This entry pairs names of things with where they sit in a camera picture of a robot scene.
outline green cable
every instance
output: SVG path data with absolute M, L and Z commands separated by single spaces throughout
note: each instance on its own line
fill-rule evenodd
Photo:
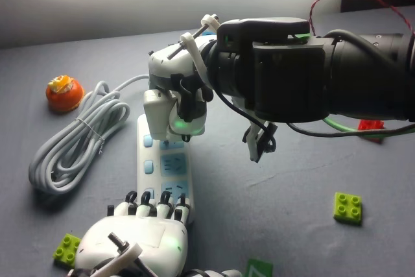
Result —
M 328 118 L 328 117 L 324 118 L 323 121 L 325 123 L 327 123 L 331 128 L 334 128 L 334 129 L 336 129 L 338 131 L 341 131 L 341 132 L 358 131 L 357 129 L 341 125 L 340 123 L 338 123 L 338 122 L 336 122 L 336 121 L 334 121 L 334 120 L 332 120 L 331 118 Z M 414 133 L 414 132 L 415 132 L 415 129 L 411 129 L 411 130 L 408 130 L 408 131 L 405 131 L 405 132 L 402 132 L 402 133 L 398 133 L 398 134 L 374 134 L 372 136 L 364 136 L 364 137 L 365 138 L 373 138 L 373 139 L 383 139 L 383 138 L 387 138 L 389 136 L 400 136 L 402 134 L 408 134 L 408 133 Z

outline wall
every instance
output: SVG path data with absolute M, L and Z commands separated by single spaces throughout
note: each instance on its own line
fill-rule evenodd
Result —
M 0 0 L 0 48 L 192 29 L 205 13 L 306 18 L 313 0 Z M 340 0 L 316 14 L 339 12 Z

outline table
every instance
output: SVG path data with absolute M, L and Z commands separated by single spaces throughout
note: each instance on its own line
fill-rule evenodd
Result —
M 415 6 L 402 8 L 415 21 Z M 390 10 L 316 16 L 316 31 L 407 32 Z M 57 43 L 0 51 L 0 255 L 2 276 L 65 276 L 52 254 L 65 233 L 82 237 L 136 189 L 136 121 L 146 82 L 125 89 L 125 126 L 71 193 L 35 192 L 27 168 L 35 150 L 74 120 L 47 108 L 46 83 L 68 74 L 91 90 L 147 72 L 147 52 L 183 32 Z M 349 125 L 357 121 L 336 117 Z M 400 125 L 387 122 L 387 127 Z M 193 138 L 196 220 L 187 267 L 245 270 L 248 258 L 275 276 L 412 276 L 415 269 L 415 136 L 377 145 L 359 138 L 310 138 L 280 125 L 278 149 L 256 164 L 241 142 L 248 123 L 220 100 L 208 104 L 206 133 Z M 306 126 L 329 130 L 323 122 Z M 332 218 L 336 191 L 362 196 L 362 227 Z

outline twisted red wire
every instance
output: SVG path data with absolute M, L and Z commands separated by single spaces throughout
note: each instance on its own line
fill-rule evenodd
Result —
M 316 31 L 314 30 L 314 25 L 313 25 L 313 19 L 311 18 L 311 16 L 313 15 L 313 8 L 316 6 L 317 2 L 319 2 L 320 0 L 316 0 L 312 5 L 311 5 L 311 9 L 310 9 L 310 18 L 309 18 L 309 23 L 310 23 L 310 27 L 311 27 L 311 31 L 313 32 L 313 35 L 316 36 Z M 412 25 L 410 24 L 409 20 L 394 6 L 388 5 L 387 3 L 385 3 L 383 0 L 375 0 L 378 3 L 380 3 L 383 7 L 385 8 L 390 8 L 392 11 L 394 11 L 398 16 L 400 16 L 403 21 L 405 22 L 405 24 L 408 26 L 408 28 L 410 29 L 411 33 L 413 35 L 415 35 L 414 29 L 412 27 Z

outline red lego block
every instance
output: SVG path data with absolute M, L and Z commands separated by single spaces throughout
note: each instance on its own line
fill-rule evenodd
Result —
M 359 123 L 359 126 L 357 127 L 357 130 L 381 130 L 381 129 L 385 129 L 384 125 L 385 123 L 381 120 L 365 120 L 362 119 Z M 383 139 L 374 139 L 374 138 L 364 138 L 362 137 L 362 139 L 367 139 L 368 141 L 372 141 L 374 143 L 382 143 Z

